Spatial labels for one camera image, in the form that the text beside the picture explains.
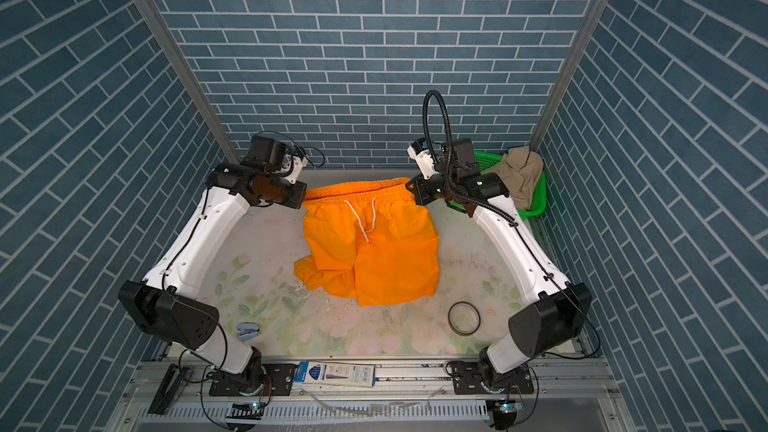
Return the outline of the orange shorts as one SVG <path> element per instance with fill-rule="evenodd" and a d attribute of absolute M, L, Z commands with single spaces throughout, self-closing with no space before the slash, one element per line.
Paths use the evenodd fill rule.
<path fill-rule="evenodd" d="M 307 191 L 303 233 L 310 255 L 294 263 L 294 275 L 307 289 L 361 306 L 434 295 L 439 235 L 407 182 L 347 182 Z"/>

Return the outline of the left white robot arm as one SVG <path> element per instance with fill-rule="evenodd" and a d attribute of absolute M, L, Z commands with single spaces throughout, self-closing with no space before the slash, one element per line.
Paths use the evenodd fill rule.
<path fill-rule="evenodd" d="M 260 352 L 225 330 L 218 310 L 198 296 L 220 247 L 250 209 L 302 205 L 307 186 L 298 177 L 307 163 L 295 142 L 256 135 L 240 162 L 217 165 L 169 250 L 142 279 L 125 282 L 118 291 L 138 329 L 184 346 L 247 388 L 258 387 Z"/>

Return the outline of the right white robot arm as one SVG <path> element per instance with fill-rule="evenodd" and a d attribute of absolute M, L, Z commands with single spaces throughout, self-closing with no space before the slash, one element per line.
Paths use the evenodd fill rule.
<path fill-rule="evenodd" d="M 440 199 L 470 216 L 491 239 L 521 294 L 521 309 L 508 319 L 508 332 L 480 352 L 484 381 L 495 387 L 530 360 L 576 338 L 587 323 L 592 295 L 549 259 L 523 225 L 502 180 L 480 169 L 470 140 L 449 140 L 441 149 L 439 160 L 429 139 L 409 145 L 420 174 L 406 189 L 421 206 Z"/>

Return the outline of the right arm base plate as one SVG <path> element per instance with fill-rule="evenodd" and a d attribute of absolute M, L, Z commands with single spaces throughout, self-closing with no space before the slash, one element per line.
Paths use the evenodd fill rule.
<path fill-rule="evenodd" d="M 523 365 L 497 373 L 489 362 L 451 360 L 444 364 L 456 395 L 531 394 L 535 391 L 532 375 Z"/>

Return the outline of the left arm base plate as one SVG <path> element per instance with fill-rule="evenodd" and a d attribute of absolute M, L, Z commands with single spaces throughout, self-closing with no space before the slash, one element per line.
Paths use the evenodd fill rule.
<path fill-rule="evenodd" d="M 209 394 L 214 397 L 289 396 L 296 364 L 258 363 L 240 374 L 214 372 Z"/>

